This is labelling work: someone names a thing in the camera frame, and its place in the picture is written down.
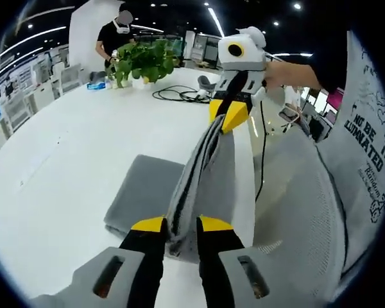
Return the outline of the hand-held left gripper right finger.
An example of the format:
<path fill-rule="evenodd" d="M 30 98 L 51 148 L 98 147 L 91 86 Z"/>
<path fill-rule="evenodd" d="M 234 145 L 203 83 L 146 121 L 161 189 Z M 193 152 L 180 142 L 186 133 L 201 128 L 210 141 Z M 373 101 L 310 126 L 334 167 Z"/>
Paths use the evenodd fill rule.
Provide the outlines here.
<path fill-rule="evenodd" d="M 291 283 L 264 276 L 234 228 L 207 216 L 196 218 L 199 273 L 207 307 L 314 307 Z"/>

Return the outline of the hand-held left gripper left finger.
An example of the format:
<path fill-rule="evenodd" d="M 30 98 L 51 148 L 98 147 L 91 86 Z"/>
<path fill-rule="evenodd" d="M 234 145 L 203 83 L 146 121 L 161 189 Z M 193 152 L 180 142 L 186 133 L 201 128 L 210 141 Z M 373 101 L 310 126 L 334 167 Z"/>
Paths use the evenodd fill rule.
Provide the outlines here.
<path fill-rule="evenodd" d="M 131 227 L 119 247 L 109 247 L 80 266 L 71 283 L 54 295 L 40 295 L 32 307 L 154 307 L 167 239 L 165 217 Z"/>

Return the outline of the person's right hand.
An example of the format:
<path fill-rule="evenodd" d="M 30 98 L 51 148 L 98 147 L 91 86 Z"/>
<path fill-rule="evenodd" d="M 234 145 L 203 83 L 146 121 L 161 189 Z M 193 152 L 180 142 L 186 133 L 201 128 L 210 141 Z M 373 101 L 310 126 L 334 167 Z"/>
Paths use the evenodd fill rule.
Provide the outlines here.
<path fill-rule="evenodd" d="M 283 85 L 296 85 L 297 64 L 289 62 L 268 62 L 264 80 L 267 87 L 275 88 Z"/>

